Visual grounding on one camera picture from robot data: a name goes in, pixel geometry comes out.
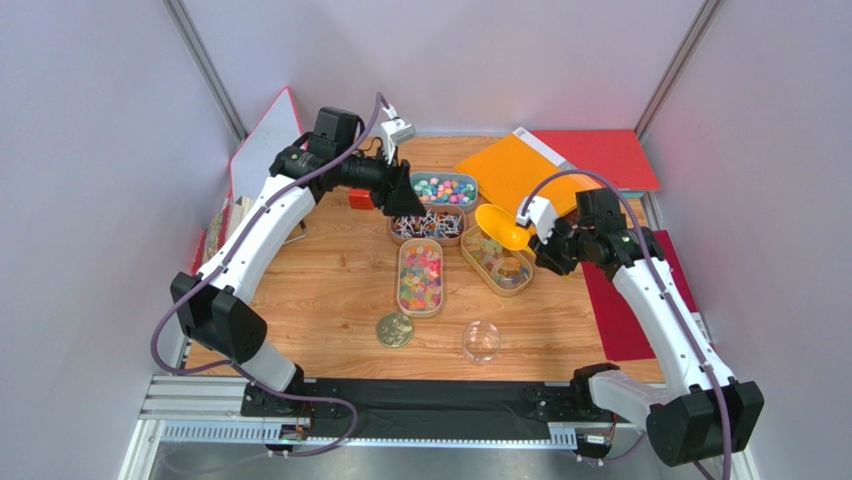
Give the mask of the yellow plastic scoop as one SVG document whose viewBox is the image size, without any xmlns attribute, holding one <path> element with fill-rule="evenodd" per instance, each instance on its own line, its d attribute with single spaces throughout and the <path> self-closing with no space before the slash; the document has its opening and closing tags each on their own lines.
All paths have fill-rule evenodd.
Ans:
<svg viewBox="0 0 852 480">
<path fill-rule="evenodd" d="M 532 233 L 535 231 L 532 222 L 526 226 L 519 226 L 510 212 L 494 204 L 482 204 L 477 207 L 475 219 L 482 232 L 497 241 L 504 249 L 534 254 L 529 246 Z"/>
</svg>

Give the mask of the beige tray of star candies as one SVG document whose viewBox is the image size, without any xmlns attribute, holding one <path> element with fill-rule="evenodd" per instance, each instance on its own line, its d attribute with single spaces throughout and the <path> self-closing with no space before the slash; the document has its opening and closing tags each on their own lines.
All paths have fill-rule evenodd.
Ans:
<svg viewBox="0 0 852 480">
<path fill-rule="evenodd" d="M 396 301 L 412 318 L 430 318 L 444 305 L 444 252 L 436 241 L 411 239 L 398 252 Z"/>
</svg>

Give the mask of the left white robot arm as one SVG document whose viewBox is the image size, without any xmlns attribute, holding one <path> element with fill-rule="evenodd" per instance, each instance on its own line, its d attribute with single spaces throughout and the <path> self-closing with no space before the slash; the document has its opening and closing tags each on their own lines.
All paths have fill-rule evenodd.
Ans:
<svg viewBox="0 0 852 480">
<path fill-rule="evenodd" d="M 224 245 L 196 274 L 178 273 L 171 283 L 172 314 L 182 332 L 271 390 L 288 391 L 301 370 L 268 340 L 268 325 L 250 303 L 291 232 L 337 187 L 367 191 L 388 217 L 425 212 L 411 166 L 398 156 L 399 145 L 415 138 L 415 127 L 389 104 L 377 108 L 388 119 L 373 156 L 358 149 L 371 122 L 322 108 L 314 128 L 276 155 L 258 199 Z"/>
</svg>

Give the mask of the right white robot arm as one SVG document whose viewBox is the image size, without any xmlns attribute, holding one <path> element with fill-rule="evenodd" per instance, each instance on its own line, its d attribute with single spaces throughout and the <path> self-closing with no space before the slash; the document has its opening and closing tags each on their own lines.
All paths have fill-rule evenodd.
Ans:
<svg viewBox="0 0 852 480">
<path fill-rule="evenodd" d="M 536 229 L 528 245 L 537 265 L 559 274 L 578 265 L 604 273 L 639 321 L 665 380 L 664 390 L 656 390 L 611 363 L 583 367 L 571 381 L 576 406 L 642 428 L 667 466 L 731 461 L 755 430 L 762 391 L 739 381 L 700 332 L 654 232 L 628 227 L 635 214 L 623 196 L 600 188 L 576 199 L 575 223 L 541 196 L 525 199 L 516 222 Z"/>
</svg>

